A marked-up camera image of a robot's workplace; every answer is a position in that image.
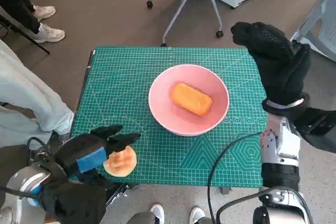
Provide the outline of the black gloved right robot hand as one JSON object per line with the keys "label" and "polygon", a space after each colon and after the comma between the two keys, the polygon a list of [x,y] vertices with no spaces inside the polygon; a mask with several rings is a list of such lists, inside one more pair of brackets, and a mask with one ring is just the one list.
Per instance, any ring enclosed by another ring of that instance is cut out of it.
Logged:
{"label": "black gloved right robot hand", "polygon": [[303,80],[310,67],[310,45],[292,43],[278,28],[261,22],[237,22],[233,42],[253,57],[267,100],[290,105],[303,98]]}

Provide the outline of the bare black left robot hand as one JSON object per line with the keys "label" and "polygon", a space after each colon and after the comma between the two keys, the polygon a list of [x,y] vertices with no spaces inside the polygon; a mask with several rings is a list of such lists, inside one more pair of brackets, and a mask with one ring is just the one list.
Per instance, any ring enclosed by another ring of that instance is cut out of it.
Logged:
{"label": "bare black left robot hand", "polygon": [[68,177],[76,176],[82,184],[114,190],[117,185],[99,174],[96,167],[103,165],[114,177],[128,176],[137,165],[137,155],[131,144],[141,134],[120,134],[121,124],[101,126],[78,135],[54,153],[54,159]]}

